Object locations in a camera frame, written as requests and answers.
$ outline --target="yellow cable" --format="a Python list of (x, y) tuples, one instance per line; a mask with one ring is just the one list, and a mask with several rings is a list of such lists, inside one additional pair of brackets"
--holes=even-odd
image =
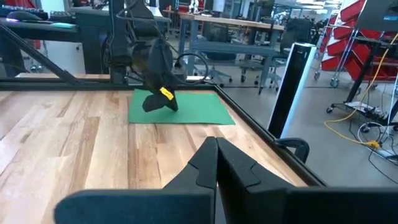
[[(398, 38), (398, 33), (397, 33), (396, 36), (393, 38), (393, 40), (391, 41), (390, 45), (392, 45), (392, 44), (396, 41), (397, 38)], [(377, 68), (377, 70), (376, 70), (376, 73), (374, 74), (374, 77), (373, 77), (371, 83), (368, 85), (367, 89), (365, 90), (365, 92), (364, 92), (364, 94), (363, 94), (363, 96), (362, 96), (361, 104), (362, 104), (362, 102), (364, 101), (366, 95), (368, 94), (368, 92), (369, 92), (370, 88), (372, 87), (374, 81), (376, 80), (377, 76), (379, 75), (381, 65), (382, 65), (382, 63), (383, 63), (383, 61), (384, 61), (386, 55), (388, 54), (388, 51), (389, 51), (389, 49), (386, 49), (386, 51), (384, 52), (384, 54), (383, 54), (383, 56), (382, 56), (382, 58), (381, 58), (381, 60), (380, 60), (380, 62), (379, 62), (379, 66), (378, 66), (378, 68)], [(351, 138), (349, 138), (349, 137), (346, 137), (346, 136), (340, 134), (338, 131), (334, 130), (333, 128), (331, 128), (331, 127), (328, 125), (328, 123), (338, 123), (338, 122), (342, 122), (342, 121), (347, 120), (348, 118), (352, 117), (352, 116), (355, 114), (355, 112), (356, 112), (357, 110), (358, 110), (358, 109), (355, 108), (354, 111), (353, 111), (351, 114), (349, 114), (347, 117), (345, 117), (345, 118), (325, 121), (323, 124), (324, 124), (328, 129), (330, 129), (331, 131), (333, 131), (335, 134), (337, 134), (339, 137), (341, 137), (341, 138), (343, 138), (343, 139), (349, 140), (349, 141), (351, 141), (351, 142), (353, 142), (353, 143), (358, 143), (358, 144), (370, 146), (370, 147), (373, 147), (373, 148), (379, 148), (379, 147), (380, 147), (380, 144), (379, 144), (376, 140), (371, 140), (371, 141), (368, 141), (368, 142), (360, 142), (360, 141), (351, 139)]]

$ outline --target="wooden table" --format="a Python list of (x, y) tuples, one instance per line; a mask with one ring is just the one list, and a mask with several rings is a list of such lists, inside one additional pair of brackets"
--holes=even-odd
[[(265, 82), (268, 77), (269, 68), (272, 63), (272, 56), (276, 54), (275, 45), (280, 36), (280, 33), (284, 31), (284, 26), (265, 24), (261, 22), (244, 21), (239, 19), (227, 19), (219, 17), (209, 17), (188, 14), (184, 12), (178, 12), (181, 18), (180, 25), (180, 39), (178, 42), (178, 54), (181, 55), (185, 51), (185, 33), (187, 31), (186, 26), (190, 24), (190, 45), (188, 52), (216, 52), (222, 54), (245, 54), (245, 60), (250, 60), (251, 55), (260, 55), (265, 57), (264, 66), (260, 76), (259, 93), (265, 86)], [(198, 28), (199, 22), (215, 22), (219, 24), (234, 25), (248, 27), (252, 30), (248, 39), (248, 44), (231, 44), (226, 42), (210, 42), (210, 41), (198, 41)], [(271, 32), (271, 39), (269, 46), (257, 46), (254, 45), (256, 40), (257, 32)], [(193, 74), (195, 69), (195, 58), (194, 56), (188, 57), (187, 71), (188, 74)], [(247, 67), (242, 67), (242, 79), (246, 78)]]
[[(110, 79), (109, 74), (72, 74), (76, 78), (94, 78), (94, 79)], [(58, 76), (52, 73), (21, 73), (16, 76), (16, 78), (59, 78)], [(187, 76), (188, 81), (197, 81), (202, 79), (203, 76)]]
[(162, 188), (207, 136), (306, 185), (225, 102), (235, 125), (129, 124), (133, 94), (0, 91), (0, 223), (52, 223), (56, 203), (82, 189)]
[[(209, 16), (188, 14), (188, 13), (184, 13), (184, 12), (179, 12), (178, 14), (180, 15), (181, 19), (187, 19), (187, 20), (216, 22), (216, 23), (221, 23), (221, 24), (229, 24), (229, 25), (237, 25), (237, 26), (245, 26), (245, 27), (256, 27), (256, 28), (260, 28), (260, 29), (270, 29), (271, 28), (271, 24), (265, 24), (265, 23), (261, 23), (261, 22), (244, 21), (241, 19), (209, 17)], [(280, 25), (274, 25), (274, 29), (283, 31), (285, 29), (285, 27), (280, 26)]]

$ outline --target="black cable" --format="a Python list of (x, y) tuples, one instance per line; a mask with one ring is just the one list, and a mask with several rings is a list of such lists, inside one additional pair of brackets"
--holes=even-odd
[(354, 139), (359, 141), (359, 139), (356, 137), (356, 135), (353, 133), (353, 131), (351, 130), (351, 127), (353, 126), (353, 120), (351, 119), (349, 121), (349, 127), (348, 127), (348, 131), (354, 136)]
[(132, 77), (131, 75), (125, 75), (125, 76), (128, 77), (128, 78), (131, 78), (132, 80), (143, 82), (143, 80), (141, 80), (139, 78), (136, 78), (136, 77)]
[(189, 56), (189, 55), (198, 57), (198, 58), (203, 62), (203, 64), (205, 65), (205, 68), (206, 68), (206, 72), (205, 72), (206, 75), (205, 75), (201, 80), (199, 80), (199, 81), (197, 81), (197, 82), (194, 82), (194, 83), (187, 83), (187, 82), (185, 82), (185, 81), (183, 81), (183, 80), (181, 80), (181, 79), (179, 79), (179, 78), (177, 78), (176, 80), (177, 80), (178, 82), (182, 83), (182, 84), (185, 84), (185, 85), (197, 85), (197, 84), (202, 83), (203, 81), (206, 80), (206, 78), (207, 78), (207, 76), (208, 76), (208, 74), (209, 74), (209, 66), (208, 66), (208, 64), (206, 63), (205, 59), (204, 59), (201, 55), (194, 54), (194, 53), (184, 53), (184, 54), (181, 54), (180, 56), (177, 57), (177, 62), (176, 62), (176, 63), (178, 63), (179, 65), (181, 65), (181, 63), (180, 63), (181, 58), (184, 57), (184, 56)]
[[(123, 13), (127, 12), (128, 10), (131, 10), (131, 9), (137, 4), (137, 1), (139, 1), (139, 0), (135, 0), (131, 6), (128, 6), (128, 7), (124, 8), (123, 10), (121, 10), (120, 12), (118, 12), (118, 13), (116, 14), (116, 17), (117, 17), (118, 19), (124, 19), (124, 20), (127, 20), (127, 21), (144, 22), (144, 23), (146, 23), (146, 24), (149, 24), (150, 26), (152, 26), (152, 27), (155, 28), (155, 30), (156, 30), (157, 33), (158, 33), (159, 38), (161, 38), (161, 39), (163, 40), (163, 42), (166, 43), (172, 50), (174, 50), (176, 53), (178, 53), (178, 50), (175, 49), (170, 43), (168, 43), (167, 40), (165, 39), (165, 37), (162, 35), (161, 31), (159, 30), (159, 28), (158, 28), (157, 25), (156, 25), (156, 21), (155, 21), (155, 20), (153, 20), (153, 22), (155, 22), (155, 24), (154, 24), (153, 22), (149, 22), (147, 19), (140, 19), (140, 18), (133, 17), (131, 13), (130, 13), (130, 17), (122, 16)], [(169, 66), (169, 63), (168, 63), (168, 61), (166, 61), (166, 58), (167, 58), (167, 57), (166, 57), (166, 55), (165, 55), (165, 52), (162, 51), (162, 53), (163, 53), (164, 62), (165, 62), (165, 64), (166, 64), (166, 66), (168, 67), (168, 66)], [(201, 55), (198, 55), (198, 54), (195, 54), (195, 53), (185, 53), (185, 54), (181, 54), (180, 56), (178, 56), (177, 62), (179, 63), (179, 59), (180, 59), (181, 57), (183, 57), (183, 56), (186, 56), (186, 55), (192, 55), (192, 56), (198, 57), (198, 58), (200, 58), (200, 60), (203, 61), (203, 64), (204, 64), (205, 67), (206, 67), (205, 76), (204, 76), (201, 80), (199, 80), (199, 81), (197, 81), (197, 82), (195, 82), (195, 83), (187, 83), (186, 81), (179, 79), (179, 77), (176, 77), (176, 76), (173, 75), (173, 74), (171, 74), (171, 76), (172, 76), (176, 81), (178, 81), (179, 83), (184, 84), (184, 85), (197, 85), (197, 84), (199, 84), (199, 83), (203, 83), (203, 82), (206, 80), (206, 78), (208, 77), (208, 74), (209, 74), (209, 68), (208, 68), (208, 64), (206, 63), (206, 60), (205, 60)]]
[(381, 109), (384, 111), (384, 92), (386, 91), (387, 84), (384, 84), (383, 92), (381, 93)]
[(391, 138), (391, 150), (394, 152), (395, 156), (397, 155), (397, 152), (394, 149), (394, 138), (392, 136), (390, 136)]
[(398, 143), (397, 144), (394, 144), (394, 143), (391, 144), (391, 147), (393, 147), (393, 148), (395, 148), (397, 146), (398, 146)]
[(370, 150), (371, 150), (371, 153), (369, 154), (368, 161), (372, 164), (372, 166), (377, 171), (379, 171), (384, 177), (386, 177), (387, 179), (391, 180), (393, 183), (398, 184), (398, 182), (394, 181), (391, 177), (389, 177), (387, 174), (385, 174), (383, 171), (381, 171), (376, 165), (374, 165), (374, 163), (371, 161), (371, 156), (372, 156), (374, 150), (373, 149), (370, 149)]
[(25, 68), (22, 68), (22, 67), (20, 67), (20, 66), (11, 65), (11, 64), (8, 64), (8, 63), (4, 63), (4, 62), (0, 62), (0, 63), (3, 64), (4, 66), (10, 66), (10, 67), (18, 68), (19, 70), (21, 70), (21, 71), (23, 71), (23, 72), (30, 73), (30, 71), (28, 71), (28, 70), (26, 70)]
[(130, 65), (129, 67), (130, 67), (130, 71), (131, 71), (132, 73), (136, 74), (140, 79), (142, 79), (141, 74), (139, 74), (138, 72), (136, 72), (136, 71), (132, 68), (131, 65)]
[(368, 95), (368, 102), (366, 102), (366, 107), (368, 108), (369, 104), (370, 104), (370, 99), (371, 99), (371, 92), (368, 91), (367, 95)]
[[(369, 140), (367, 139), (367, 137), (364, 135), (364, 133), (362, 133), (362, 136), (363, 136), (363, 138), (365, 138), (366, 141), (369, 141)], [(377, 141), (382, 145), (382, 142), (380, 141), (381, 138), (382, 138), (382, 131), (379, 129), (379, 137), (377, 137)], [(394, 156), (393, 153), (391, 153), (391, 152), (385, 150), (383, 147), (381, 147), (381, 149), (382, 149), (383, 151), (385, 151), (386, 153), (390, 154), (390, 156)], [(383, 159), (385, 159), (385, 160), (391, 162), (385, 155), (382, 155), (382, 154), (378, 153), (377, 151), (375, 151), (375, 153), (376, 153), (377, 155), (381, 156)]]
[(382, 136), (381, 136), (382, 131), (380, 129), (380, 126), (378, 126), (378, 128), (379, 128), (379, 137), (377, 138), (377, 141), (379, 142), (382, 139)]

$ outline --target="gray floor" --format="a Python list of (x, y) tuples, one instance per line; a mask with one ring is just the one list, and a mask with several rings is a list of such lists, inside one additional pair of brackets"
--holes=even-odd
[[(51, 42), (47, 46), (49, 57), (62, 68), (73, 73), (83, 73), (82, 52), (73, 46), (65, 47), (64, 43)], [(241, 71), (236, 67), (217, 67), (218, 70), (233, 76), (233, 82), (226, 86), (254, 86), (254, 78), (260, 72), (248, 71), (245, 83), (240, 82)], [(283, 74), (284, 68), (277, 70)], [(307, 165), (331, 186), (395, 186), (395, 183), (384, 177), (368, 161), (370, 151), (365, 147), (340, 138), (328, 130), (323, 122), (328, 119), (339, 119), (345, 116), (342, 111), (335, 110), (326, 114), (325, 110), (331, 103), (340, 103), (348, 95), (349, 78), (342, 77), (339, 88), (330, 88), (330, 72), (322, 72), (319, 81), (313, 79), (314, 69), (310, 71), (306, 88), (302, 93), (300, 103), (295, 112), (294, 120), (289, 127), (288, 137), (306, 140), (311, 148)], [(381, 105), (383, 97), (384, 108), (389, 108), (393, 87), (389, 85), (382, 94), (384, 85), (371, 91), (370, 104)], [(257, 122), (267, 127), (271, 111), (274, 107), (277, 93), (274, 89), (265, 88), (261, 95), (257, 88), (225, 88), (225, 91), (243, 107)], [(354, 123), (353, 131), (357, 132), (361, 123)], [(345, 136), (351, 138), (349, 121), (333, 124), (333, 127)], [(368, 134), (369, 139), (376, 138)], [(398, 167), (390, 162), (373, 155), (371, 160), (388, 176), (398, 181)]]

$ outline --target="yellow tag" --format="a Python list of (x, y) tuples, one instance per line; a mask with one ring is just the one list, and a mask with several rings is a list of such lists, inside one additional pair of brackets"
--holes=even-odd
[(160, 88), (160, 91), (167, 97), (167, 99), (172, 100), (174, 98), (173, 94), (166, 90), (164, 87)]

